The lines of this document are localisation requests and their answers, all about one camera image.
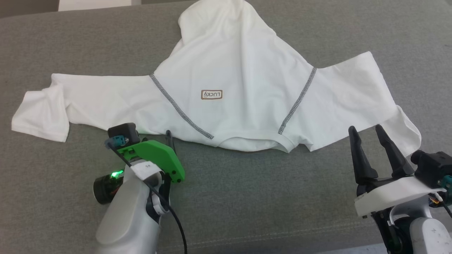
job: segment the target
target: green led light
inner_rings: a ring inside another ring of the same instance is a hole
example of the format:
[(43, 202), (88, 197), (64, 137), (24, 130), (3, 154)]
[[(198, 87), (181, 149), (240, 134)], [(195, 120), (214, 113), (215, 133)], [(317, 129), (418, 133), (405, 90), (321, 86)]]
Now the green led light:
[(118, 178), (120, 174), (122, 174), (124, 170), (113, 172), (110, 176), (114, 178)]

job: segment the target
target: gray fabric surface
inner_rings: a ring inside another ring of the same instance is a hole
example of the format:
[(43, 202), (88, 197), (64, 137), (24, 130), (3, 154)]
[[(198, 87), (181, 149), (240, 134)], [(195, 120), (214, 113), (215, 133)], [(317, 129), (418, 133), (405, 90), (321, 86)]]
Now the gray fabric surface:
[[(443, 0), (250, 0), (264, 21), (322, 68), (371, 51), (394, 100), (419, 128), (426, 151), (452, 154), (452, 16)], [(51, 73), (148, 75), (180, 38), (193, 2), (0, 19), (0, 253), (92, 253), (106, 206), (96, 177), (123, 163), (105, 131), (71, 124), (66, 143), (10, 130), (27, 90)], [(373, 130), (361, 132), (370, 163), (389, 176)], [(160, 136), (153, 136), (163, 141)], [(186, 181), (171, 201), (190, 253), (311, 253), (381, 242), (357, 218), (348, 139), (318, 151), (299, 146), (243, 153), (176, 140)], [(435, 210), (451, 228), (450, 219)], [(159, 253), (181, 253), (171, 216)]]

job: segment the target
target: white t-shirt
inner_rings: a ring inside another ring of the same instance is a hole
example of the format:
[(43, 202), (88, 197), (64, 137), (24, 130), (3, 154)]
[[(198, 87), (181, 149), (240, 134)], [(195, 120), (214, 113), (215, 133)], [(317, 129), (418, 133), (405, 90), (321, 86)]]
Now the white t-shirt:
[(12, 129), (64, 142), (69, 122), (104, 130), (134, 122), (144, 134), (290, 152), (381, 124), (405, 156), (419, 148), (370, 52), (315, 68), (243, 0), (201, 0), (179, 25), (182, 39), (154, 74), (53, 74), (49, 88), (25, 94)]

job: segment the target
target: shirt label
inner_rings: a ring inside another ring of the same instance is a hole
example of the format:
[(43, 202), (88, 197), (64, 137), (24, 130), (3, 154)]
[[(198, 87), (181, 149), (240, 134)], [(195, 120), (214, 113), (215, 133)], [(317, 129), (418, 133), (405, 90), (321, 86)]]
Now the shirt label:
[(201, 99), (218, 100), (223, 98), (223, 90), (201, 90)]

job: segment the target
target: gray stitched seam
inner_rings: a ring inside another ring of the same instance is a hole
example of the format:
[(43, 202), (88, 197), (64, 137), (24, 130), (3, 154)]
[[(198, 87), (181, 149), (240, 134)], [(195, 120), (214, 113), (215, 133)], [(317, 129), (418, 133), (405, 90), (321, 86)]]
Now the gray stitched seam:
[(305, 97), (306, 92), (308, 91), (309, 86), (311, 85), (312, 79), (314, 78), (315, 72), (317, 71), (317, 68), (312, 68), (311, 75), (309, 75), (309, 79), (306, 82), (305, 87), (300, 93), (300, 96), (298, 97), (298, 100), (295, 102), (295, 104), (292, 106), (292, 109), (290, 110), (289, 114), (286, 116), (284, 121), (281, 124), (281, 127), (278, 130), (278, 134), (282, 134), (284, 129), (286, 128), (287, 122), (289, 122), (292, 115), (295, 113), (295, 110), (297, 110), (298, 106), (301, 103), (301, 100), (303, 100), (303, 97)]
[(171, 104), (173, 105), (174, 109), (176, 109), (177, 113), (179, 113), (179, 115), (186, 121), (188, 122), (189, 125), (191, 125), (195, 130), (197, 130), (199, 133), (203, 134), (204, 136), (206, 136), (208, 139), (212, 139), (213, 136), (211, 134), (209, 134), (208, 132), (204, 131), (203, 129), (201, 129), (200, 127), (198, 127), (198, 125), (196, 125), (195, 123), (193, 123), (192, 120), (190, 120), (190, 118), (179, 108), (179, 106), (177, 105), (177, 103), (173, 100), (173, 98), (171, 98), (171, 96), (166, 92), (166, 90), (163, 88), (163, 86), (160, 84), (160, 82), (157, 80), (157, 78), (154, 76), (154, 74), (149, 75), (152, 79), (152, 81), (154, 82), (154, 84), (157, 86), (157, 88), (160, 90), (160, 92), (162, 92), (162, 94), (169, 100), (169, 102), (171, 102)]

